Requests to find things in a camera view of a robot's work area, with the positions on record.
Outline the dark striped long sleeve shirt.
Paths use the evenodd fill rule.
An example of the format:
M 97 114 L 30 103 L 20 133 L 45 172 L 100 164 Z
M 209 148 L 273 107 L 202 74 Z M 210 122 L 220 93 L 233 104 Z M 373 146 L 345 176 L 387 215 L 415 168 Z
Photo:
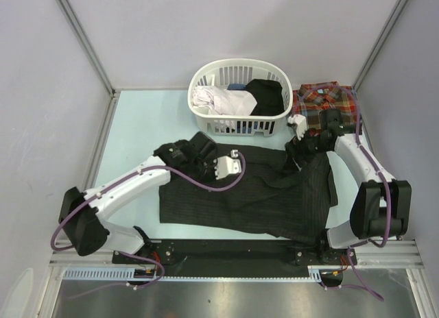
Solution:
M 232 149 L 246 160 L 239 183 L 216 193 L 172 177 L 159 188 L 160 222 L 270 234 L 314 244 L 326 228 L 330 208 L 338 204 L 327 155 L 318 154 L 298 169 L 285 150 L 217 146 L 221 156 Z

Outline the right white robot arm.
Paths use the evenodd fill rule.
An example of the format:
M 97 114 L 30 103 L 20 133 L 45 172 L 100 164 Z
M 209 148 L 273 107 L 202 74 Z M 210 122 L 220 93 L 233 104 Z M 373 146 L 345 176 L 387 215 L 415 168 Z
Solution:
M 295 136 L 285 148 L 298 168 L 310 164 L 318 154 L 337 154 L 358 186 L 348 221 L 321 232 L 317 242 L 318 259 L 332 264 L 348 248 L 367 243 L 384 247 L 390 238 L 405 235 L 412 187 L 386 171 L 361 143 L 360 124 L 344 124 L 338 109 L 324 110 L 321 116 L 319 131 L 309 128 L 301 114 L 288 117 L 287 124 Z

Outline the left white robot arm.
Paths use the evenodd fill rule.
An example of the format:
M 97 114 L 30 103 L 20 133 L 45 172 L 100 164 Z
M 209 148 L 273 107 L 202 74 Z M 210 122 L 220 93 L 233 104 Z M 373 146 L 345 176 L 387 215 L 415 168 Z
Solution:
M 215 178 L 217 143 L 203 132 L 189 140 L 161 145 L 139 166 L 98 187 L 80 191 L 70 188 L 63 197 L 58 222 L 79 256 L 101 248 L 126 252 L 135 262 L 152 254 L 145 233 L 136 226 L 123 227 L 109 219 L 145 191 L 165 185 L 173 169 L 206 184 Z

